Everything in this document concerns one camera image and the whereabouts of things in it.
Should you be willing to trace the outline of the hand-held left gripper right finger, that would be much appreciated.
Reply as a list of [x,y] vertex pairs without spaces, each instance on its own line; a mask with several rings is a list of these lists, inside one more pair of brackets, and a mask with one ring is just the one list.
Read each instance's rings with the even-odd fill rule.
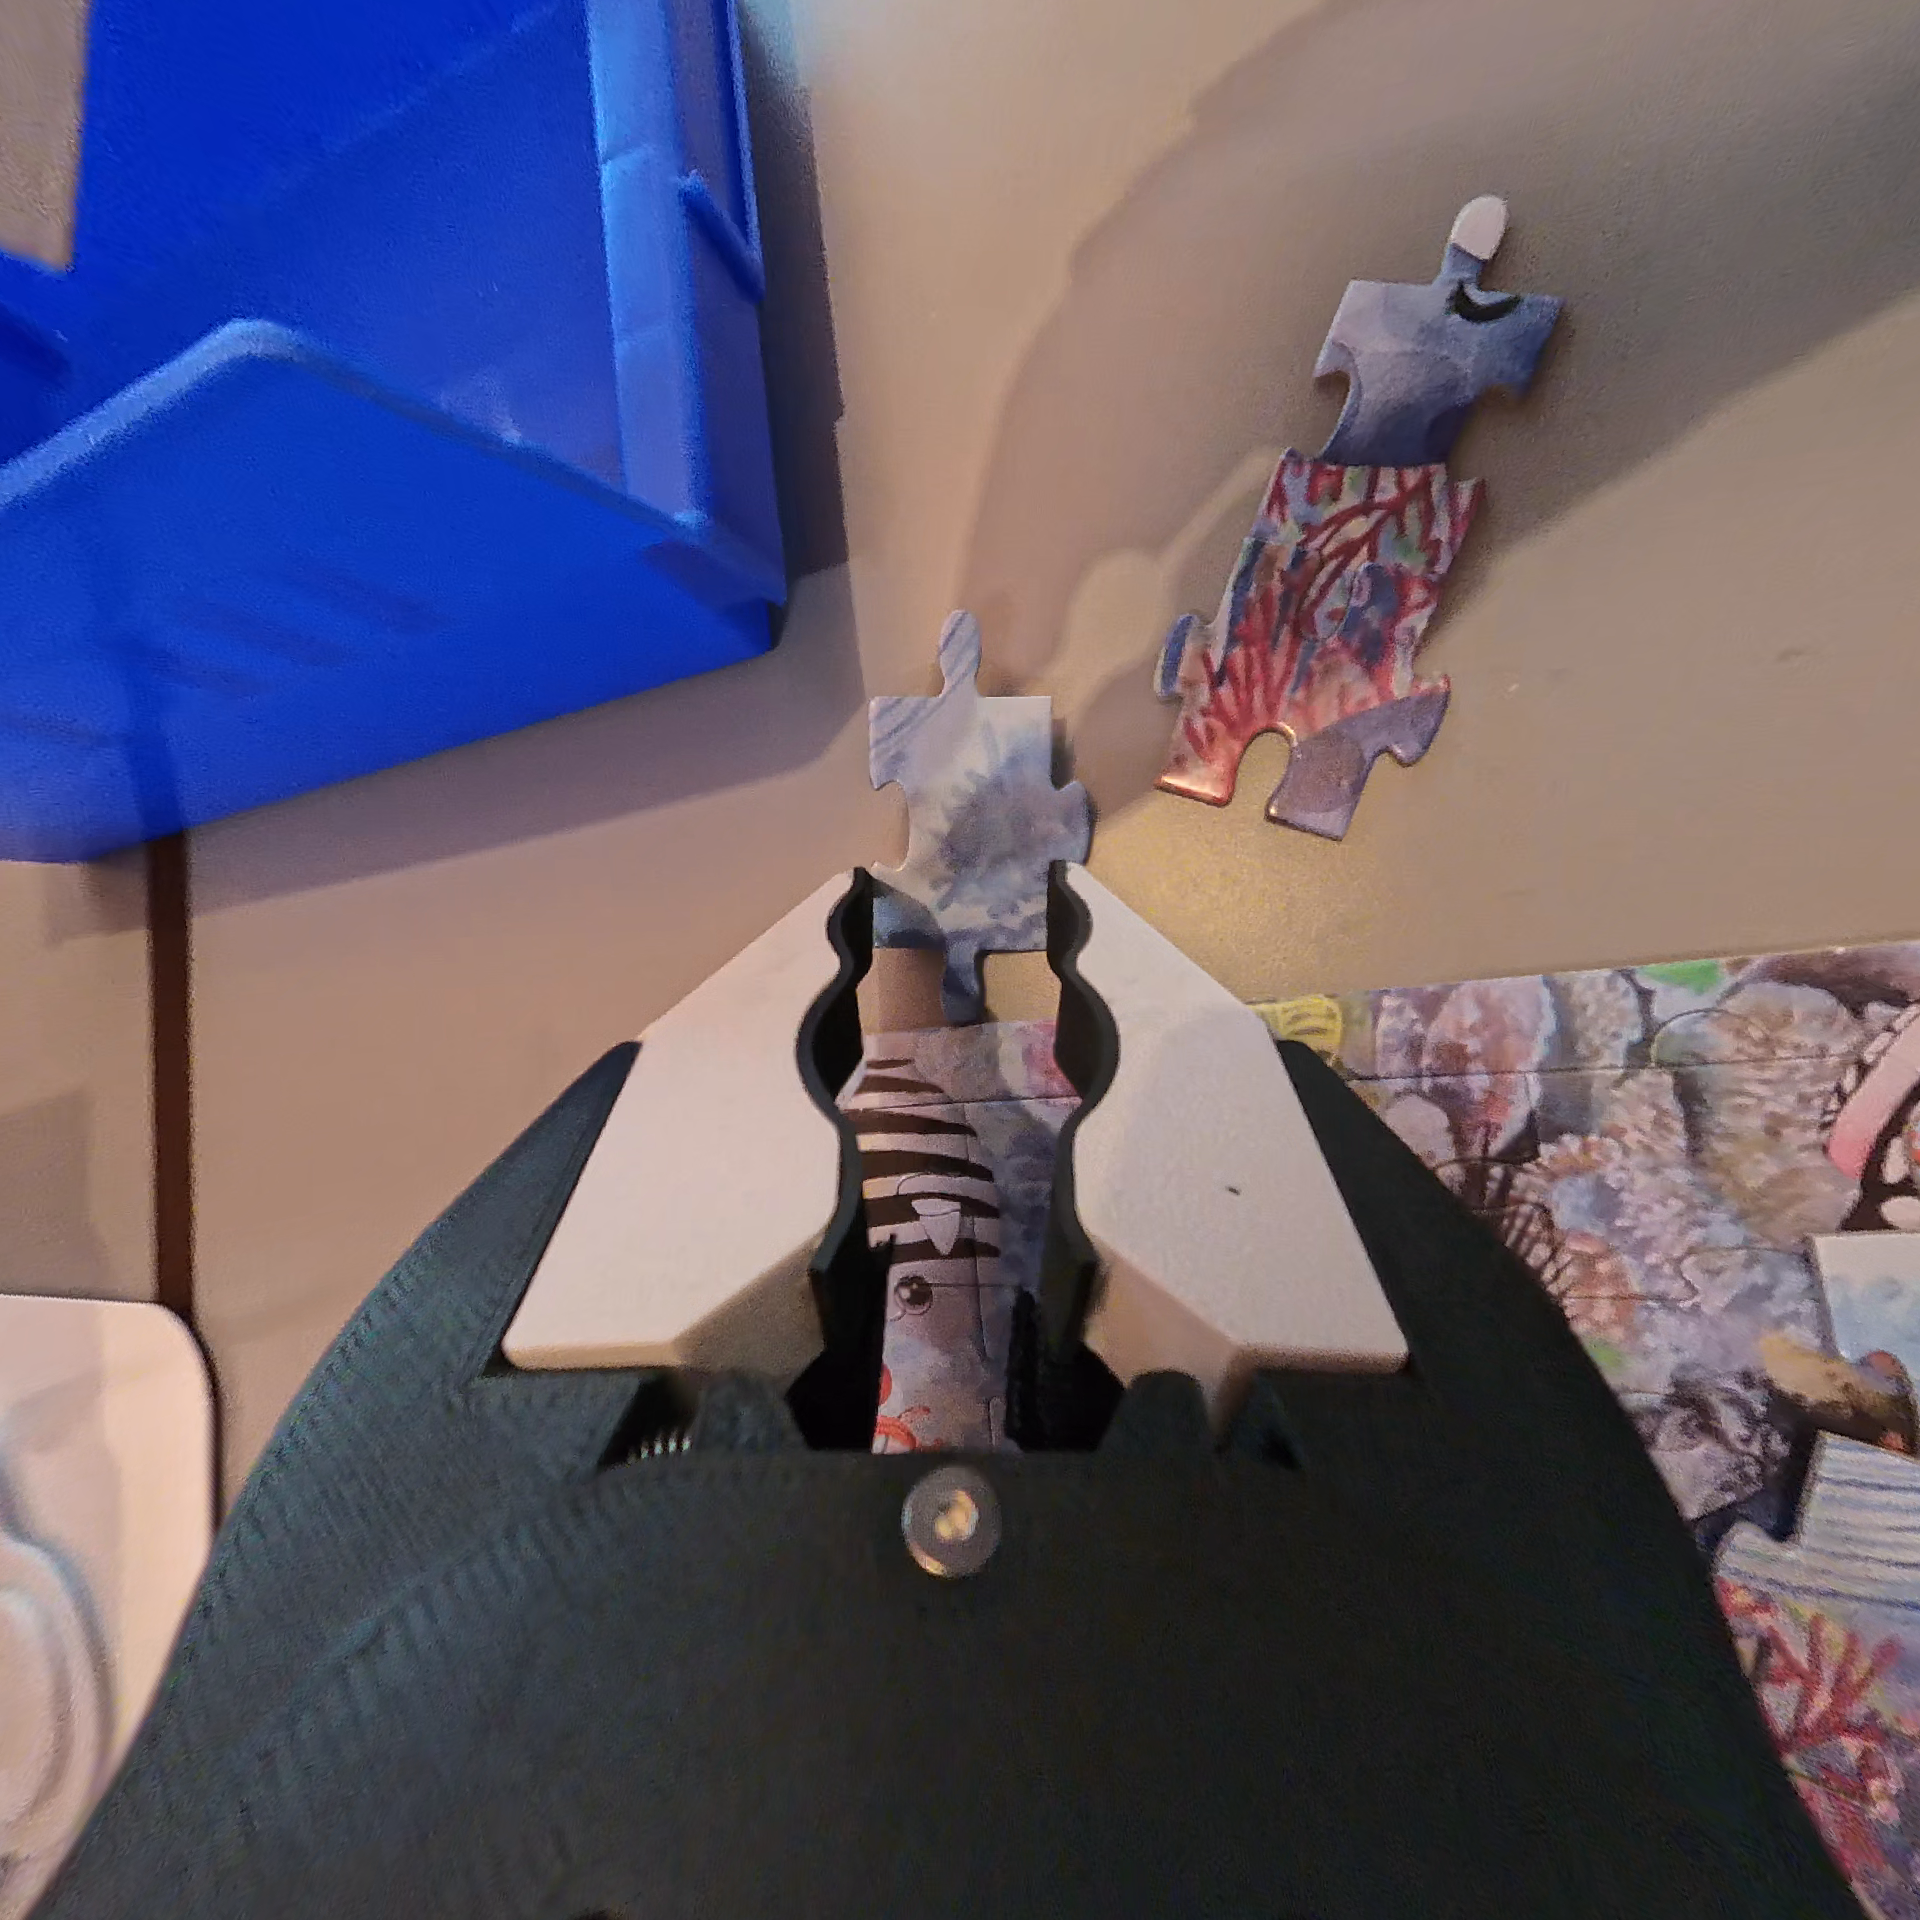
[[1046,874],[1046,1362],[1187,1375],[1226,1433],[1264,1373],[1394,1375],[1409,1339],[1266,1022],[1096,881]]

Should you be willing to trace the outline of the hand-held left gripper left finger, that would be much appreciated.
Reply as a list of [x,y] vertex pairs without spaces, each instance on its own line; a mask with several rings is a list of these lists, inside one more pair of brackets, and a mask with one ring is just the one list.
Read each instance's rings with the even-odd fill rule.
[[874,877],[829,876],[638,1039],[504,1339],[523,1372],[798,1378],[881,1301],[858,1133]]

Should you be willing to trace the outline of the sea animal jigsaw puzzle tray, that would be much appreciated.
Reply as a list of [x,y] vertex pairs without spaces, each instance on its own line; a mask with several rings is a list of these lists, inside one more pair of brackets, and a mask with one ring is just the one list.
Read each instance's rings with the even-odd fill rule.
[[1917,1914],[1917,1607],[1716,1574],[1819,1435],[1916,1458],[1916,1378],[1827,1351],[1811,1239],[1916,1231],[1916,945],[1272,998],[1525,1262],[1705,1553],[1780,1759],[1867,1916]]

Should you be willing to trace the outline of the pale blue white puzzle piece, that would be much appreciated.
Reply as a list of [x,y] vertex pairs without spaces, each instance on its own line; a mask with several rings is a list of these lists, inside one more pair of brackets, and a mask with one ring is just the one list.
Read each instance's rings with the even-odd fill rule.
[[902,861],[874,874],[874,945],[937,950],[944,1019],[979,1023],[980,958],[1044,949],[1049,869],[1088,857],[1093,809],[1053,780],[1052,700],[979,690],[972,612],[946,618],[937,662],[937,695],[868,707],[872,783],[908,809]]

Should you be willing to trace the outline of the light blue puzzle piece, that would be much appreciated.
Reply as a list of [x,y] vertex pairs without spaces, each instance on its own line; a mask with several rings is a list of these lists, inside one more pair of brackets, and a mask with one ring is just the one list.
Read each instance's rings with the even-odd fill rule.
[[1827,1351],[1884,1353],[1917,1378],[1917,1235],[1844,1231],[1811,1239]]

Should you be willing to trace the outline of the red coral puzzle piece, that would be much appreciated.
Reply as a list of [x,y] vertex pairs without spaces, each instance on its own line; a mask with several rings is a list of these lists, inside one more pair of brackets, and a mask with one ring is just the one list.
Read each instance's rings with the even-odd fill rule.
[[1158,787],[1226,807],[1249,747],[1283,735],[1288,764],[1266,820],[1345,839],[1377,762],[1420,762],[1449,714],[1451,682],[1417,674],[1414,651],[1363,604],[1253,614],[1226,633],[1196,612],[1177,618],[1157,661],[1157,695],[1177,709]]
[[1332,465],[1283,454],[1246,538],[1227,645],[1341,650],[1403,679],[1481,505],[1441,465]]

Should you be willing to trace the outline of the large blue plastic bin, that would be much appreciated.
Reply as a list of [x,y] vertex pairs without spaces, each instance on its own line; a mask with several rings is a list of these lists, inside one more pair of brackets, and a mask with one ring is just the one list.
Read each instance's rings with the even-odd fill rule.
[[737,5],[91,5],[4,253],[3,844],[83,861],[768,651]]

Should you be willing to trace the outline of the pale blue striped puzzle piece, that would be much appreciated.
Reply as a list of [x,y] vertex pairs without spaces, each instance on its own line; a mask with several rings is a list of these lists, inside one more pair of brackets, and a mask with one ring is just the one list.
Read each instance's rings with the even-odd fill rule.
[[1907,1454],[1819,1435],[1796,1525],[1774,1541],[1730,1526],[1714,1569],[1748,1588],[1802,1602],[1917,1607],[1917,1466]]

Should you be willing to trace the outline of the grey blue puzzle piece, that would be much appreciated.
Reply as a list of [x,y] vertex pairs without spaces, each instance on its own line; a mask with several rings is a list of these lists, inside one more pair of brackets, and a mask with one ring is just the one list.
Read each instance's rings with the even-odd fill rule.
[[1481,286],[1502,247],[1507,202],[1484,195],[1454,217],[1428,281],[1353,279],[1315,378],[1341,378],[1341,410],[1318,457],[1345,466],[1444,465],[1490,391],[1528,393],[1563,314],[1554,295]]

